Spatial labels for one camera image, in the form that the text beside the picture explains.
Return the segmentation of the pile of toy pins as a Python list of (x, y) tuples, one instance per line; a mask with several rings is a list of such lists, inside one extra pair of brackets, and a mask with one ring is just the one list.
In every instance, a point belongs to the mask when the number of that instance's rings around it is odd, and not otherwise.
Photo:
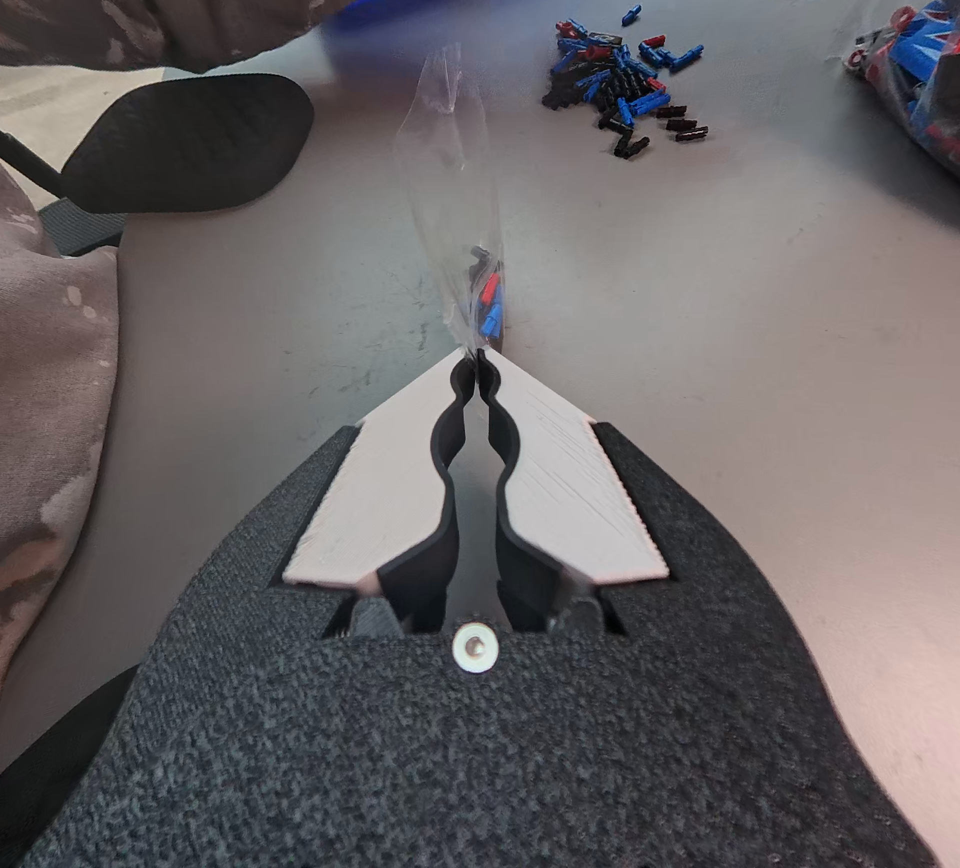
[(651, 145), (639, 132), (646, 119), (678, 144), (704, 142), (710, 127), (674, 99), (668, 81), (698, 65), (705, 47), (671, 51), (665, 34), (631, 44), (621, 34), (590, 30), (574, 19), (555, 23), (558, 60), (551, 67), (541, 105), (554, 112), (589, 106), (596, 128), (615, 135), (614, 158), (630, 162)]

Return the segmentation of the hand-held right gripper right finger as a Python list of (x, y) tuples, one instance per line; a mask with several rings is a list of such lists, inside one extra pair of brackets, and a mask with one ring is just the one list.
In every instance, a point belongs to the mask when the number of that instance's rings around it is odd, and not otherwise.
[(497, 592), (516, 632), (547, 632), (585, 605), (606, 627), (606, 588), (669, 578), (669, 567), (601, 443), (596, 420), (492, 348), (477, 355), (495, 490)]

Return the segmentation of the large clear bag of bricks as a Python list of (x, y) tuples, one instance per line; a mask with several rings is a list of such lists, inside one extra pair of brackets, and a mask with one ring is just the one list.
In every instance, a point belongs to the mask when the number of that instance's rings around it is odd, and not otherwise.
[(959, 0), (902, 6), (856, 37), (845, 70), (885, 102), (910, 139), (959, 176)]

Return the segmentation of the person's camouflage clothing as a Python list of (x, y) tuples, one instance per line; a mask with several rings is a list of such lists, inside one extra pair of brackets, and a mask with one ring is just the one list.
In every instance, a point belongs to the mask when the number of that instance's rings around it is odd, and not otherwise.
[(114, 247), (64, 257), (1, 171), (1, 678), (90, 512), (116, 378)]

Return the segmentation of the small clear plastic bag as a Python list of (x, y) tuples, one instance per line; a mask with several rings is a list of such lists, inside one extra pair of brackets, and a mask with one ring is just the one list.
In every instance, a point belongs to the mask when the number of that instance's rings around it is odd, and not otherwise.
[(500, 351), (506, 255), (481, 92), (460, 42), (425, 59), (394, 154), (442, 319), (472, 359)]

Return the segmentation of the black chair seat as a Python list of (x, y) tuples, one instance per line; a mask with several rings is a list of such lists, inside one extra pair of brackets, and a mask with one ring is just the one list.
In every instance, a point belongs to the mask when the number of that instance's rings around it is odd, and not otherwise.
[(126, 228), (126, 214), (86, 212), (68, 199), (43, 206), (38, 217), (55, 249), (79, 258), (103, 247), (117, 247)]

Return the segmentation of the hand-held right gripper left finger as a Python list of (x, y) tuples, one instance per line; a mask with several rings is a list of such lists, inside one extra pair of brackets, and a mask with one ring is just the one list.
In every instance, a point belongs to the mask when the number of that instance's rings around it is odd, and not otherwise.
[(283, 563), (283, 584), (383, 598), (439, 632), (459, 560), (450, 465), (466, 441), (475, 367), (457, 348), (357, 422)]

